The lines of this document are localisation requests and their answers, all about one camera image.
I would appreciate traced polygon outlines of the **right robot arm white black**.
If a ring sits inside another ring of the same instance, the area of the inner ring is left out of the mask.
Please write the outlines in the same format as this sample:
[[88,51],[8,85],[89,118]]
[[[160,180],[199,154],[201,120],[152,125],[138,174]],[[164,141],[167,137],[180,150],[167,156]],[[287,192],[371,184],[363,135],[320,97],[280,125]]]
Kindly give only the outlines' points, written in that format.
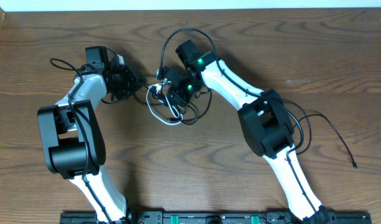
[[176,50],[188,79],[174,83],[176,98],[189,101],[204,85],[219,93],[237,111],[247,145],[272,168],[287,198],[292,214],[303,223],[329,223],[328,211],[312,191],[300,167],[294,128],[299,125],[281,96],[263,91],[236,75],[214,51],[203,53],[191,41]]

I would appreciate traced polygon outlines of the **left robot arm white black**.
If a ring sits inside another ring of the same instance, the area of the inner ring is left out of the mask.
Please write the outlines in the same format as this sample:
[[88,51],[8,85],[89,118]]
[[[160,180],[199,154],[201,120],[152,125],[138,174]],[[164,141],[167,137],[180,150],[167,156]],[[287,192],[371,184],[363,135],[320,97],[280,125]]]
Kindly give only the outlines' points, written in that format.
[[86,63],[75,72],[73,86],[52,106],[41,107],[37,119],[45,164],[53,174],[76,185],[93,213],[63,212],[60,223],[137,223],[125,196],[105,166],[106,146],[95,111],[99,103],[113,105],[130,98],[145,80],[119,54],[100,45],[85,49]]

